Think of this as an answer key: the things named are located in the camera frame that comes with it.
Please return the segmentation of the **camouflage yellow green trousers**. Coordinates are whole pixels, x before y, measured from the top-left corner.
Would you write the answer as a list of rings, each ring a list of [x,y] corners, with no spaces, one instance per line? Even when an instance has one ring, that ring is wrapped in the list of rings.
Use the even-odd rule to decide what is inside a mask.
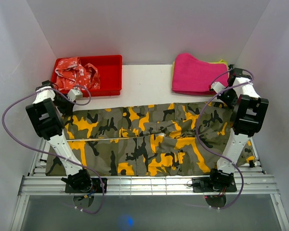
[[[91,176],[192,176],[216,166],[231,114],[224,103],[198,102],[80,110],[62,119]]]

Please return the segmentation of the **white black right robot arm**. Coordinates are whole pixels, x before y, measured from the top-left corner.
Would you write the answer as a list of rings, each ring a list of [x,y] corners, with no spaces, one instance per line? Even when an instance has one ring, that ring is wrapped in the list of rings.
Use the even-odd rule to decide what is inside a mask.
[[[252,74],[246,73],[247,70],[231,67],[226,87],[218,81],[211,85],[211,89],[218,93],[217,98],[233,109],[229,140],[208,178],[208,186],[213,191],[234,184],[234,165],[250,138],[261,130],[269,106],[268,99],[255,91]]]

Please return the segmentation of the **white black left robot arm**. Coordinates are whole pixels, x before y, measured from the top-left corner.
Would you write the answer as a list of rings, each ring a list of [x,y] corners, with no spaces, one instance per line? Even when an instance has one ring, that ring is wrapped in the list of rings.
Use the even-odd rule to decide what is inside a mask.
[[[67,95],[60,95],[55,91],[54,84],[46,80],[36,88],[36,93],[34,102],[26,106],[26,112],[36,134],[44,138],[59,155],[67,175],[62,181],[78,192],[90,191],[92,179],[69,147],[62,119],[62,116],[72,115],[77,97],[82,96],[81,91],[72,89]]]

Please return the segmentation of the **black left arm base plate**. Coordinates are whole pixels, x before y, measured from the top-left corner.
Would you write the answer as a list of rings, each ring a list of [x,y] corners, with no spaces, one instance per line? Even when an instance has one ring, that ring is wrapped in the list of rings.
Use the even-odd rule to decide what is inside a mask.
[[[102,193],[102,186],[104,192],[107,190],[107,178],[102,178],[102,183],[98,178],[91,178],[85,182],[66,183],[65,193]]]

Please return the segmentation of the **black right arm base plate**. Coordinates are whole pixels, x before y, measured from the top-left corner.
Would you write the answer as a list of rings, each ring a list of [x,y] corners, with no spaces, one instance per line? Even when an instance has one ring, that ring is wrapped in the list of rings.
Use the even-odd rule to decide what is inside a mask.
[[[192,178],[192,188],[195,193],[220,193],[225,192],[234,193],[237,191],[235,182],[233,181],[229,186],[219,185],[212,183],[209,177],[195,177]]]

